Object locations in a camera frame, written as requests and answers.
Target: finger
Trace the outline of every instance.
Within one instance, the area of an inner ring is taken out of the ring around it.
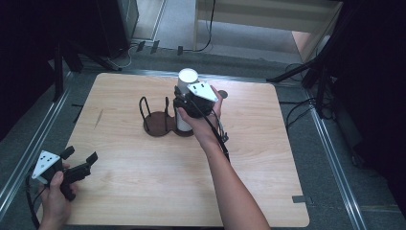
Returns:
[[[54,191],[60,191],[60,184],[63,182],[63,172],[58,171],[55,173],[54,177],[51,180],[50,184],[50,191],[53,193]]]
[[[42,183],[39,183],[38,185],[38,192],[41,193],[41,199],[44,200],[47,196],[48,193],[50,192],[49,190],[45,189],[45,185]]]
[[[71,168],[71,165],[69,163],[62,163],[63,169],[69,169]]]
[[[189,120],[190,116],[188,115],[186,110],[183,107],[178,107],[178,111],[179,111],[179,115],[182,118],[182,120],[187,122]]]
[[[215,114],[217,116],[220,116],[221,115],[220,114],[221,113],[221,105],[223,104],[223,98],[221,97],[221,95],[218,93],[217,89],[215,89],[214,86],[211,85],[211,87],[212,87],[215,95],[218,97],[218,101],[213,106],[213,111],[215,112]]]
[[[69,188],[72,190],[72,194],[76,194],[78,192],[78,185],[77,183],[73,183],[69,185]]]

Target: metal stand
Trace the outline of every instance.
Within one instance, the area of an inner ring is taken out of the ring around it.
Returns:
[[[348,25],[350,24],[351,20],[355,16],[356,12],[362,6],[362,3],[365,1],[361,1],[358,3],[356,7],[349,7],[349,11],[346,14],[341,14],[342,20],[337,24],[334,33],[332,34],[331,38],[326,43],[323,50],[320,54],[315,57],[314,59],[304,63],[289,72],[286,72],[278,77],[273,79],[267,79],[268,82],[280,82],[284,81],[292,76],[303,72],[304,70],[308,70],[306,75],[302,80],[302,86],[304,88],[310,88],[314,85],[314,83],[319,80],[317,97],[316,97],[316,111],[318,112],[320,118],[324,118],[322,113],[323,108],[323,96],[326,89],[326,84],[328,78],[330,76],[328,68],[331,66],[331,63],[334,62],[335,56],[342,50],[343,47],[346,46],[349,37],[346,35],[345,31]]]

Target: white cylinder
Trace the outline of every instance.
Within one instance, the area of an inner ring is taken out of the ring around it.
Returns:
[[[189,93],[188,85],[197,82],[198,82],[198,74],[195,70],[186,68],[179,72],[177,86],[182,94],[185,95]],[[176,127],[181,131],[192,130],[192,127],[182,120],[177,108],[176,108]]]
[[[189,84],[197,83],[198,75],[193,69],[183,69],[179,72],[178,88],[182,94],[189,93]]]

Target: brown holder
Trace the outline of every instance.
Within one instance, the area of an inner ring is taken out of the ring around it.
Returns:
[[[148,110],[148,115],[144,115],[143,107],[142,107],[142,102],[146,102],[147,110]],[[178,136],[183,136],[183,137],[188,137],[193,135],[193,131],[182,131],[179,130],[176,126],[176,112],[175,112],[175,117],[170,117],[168,114],[168,106],[169,106],[169,99],[168,97],[165,97],[165,111],[157,111],[157,112],[150,112],[147,98],[142,97],[139,103],[140,106],[140,112],[141,116],[143,117],[144,120],[144,130],[146,131],[147,134],[151,136],[164,136],[168,134],[170,131],[173,131],[176,133]]]

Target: wooden tabletop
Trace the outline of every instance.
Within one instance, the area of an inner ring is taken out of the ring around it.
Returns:
[[[273,85],[207,80],[228,92],[221,121],[231,163],[271,226],[309,223],[278,97]],[[68,146],[76,166],[94,151],[99,160],[80,181],[68,224],[222,226],[206,156],[192,137],[149,136],[138,103],[172,109],[177,78],[100,74]]]

